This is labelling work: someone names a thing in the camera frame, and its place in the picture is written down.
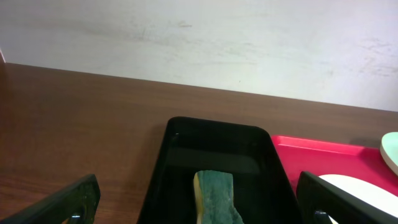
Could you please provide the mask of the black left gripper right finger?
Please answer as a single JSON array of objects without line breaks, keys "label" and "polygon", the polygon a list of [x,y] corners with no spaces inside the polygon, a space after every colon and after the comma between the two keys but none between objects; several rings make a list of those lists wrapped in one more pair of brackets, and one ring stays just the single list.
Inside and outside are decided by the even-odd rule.
[{"label": "black left gripper right finger", "polygon": [[330,223],[331,216],[342,224],[397,224],[397,217],[310,172],[300,174],[296,193],[305,223]]}]

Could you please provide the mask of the green and yellow sponge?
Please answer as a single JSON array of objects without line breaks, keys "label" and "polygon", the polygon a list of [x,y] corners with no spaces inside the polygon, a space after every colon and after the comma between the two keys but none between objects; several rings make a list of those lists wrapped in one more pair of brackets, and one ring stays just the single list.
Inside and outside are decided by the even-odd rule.
[{"label": "green and yellow sponge", "polygon": [[234,206],[233,175],[201,170],[193,178],[196,224],[243,224]]}]

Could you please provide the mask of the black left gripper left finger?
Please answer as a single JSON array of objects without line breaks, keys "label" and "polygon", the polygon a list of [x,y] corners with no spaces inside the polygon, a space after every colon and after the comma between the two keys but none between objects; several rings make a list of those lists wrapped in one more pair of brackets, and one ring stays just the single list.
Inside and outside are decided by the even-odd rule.
[{"label": "black left gripper left finger", "polygon": [[39,202],[1,220],[1,224],[93,224],[101,197],[97,178],[88,174]]}]

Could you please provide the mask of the white plate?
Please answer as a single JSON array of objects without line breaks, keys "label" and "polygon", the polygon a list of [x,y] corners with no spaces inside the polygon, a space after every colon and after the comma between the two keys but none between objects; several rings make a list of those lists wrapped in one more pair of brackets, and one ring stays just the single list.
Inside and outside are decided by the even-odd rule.
[{"label": "white plate", "polygon": [[397,218],[397,196],[394,194],[364,180],[346,175],[327,174],[321,175],[320,178]]}]

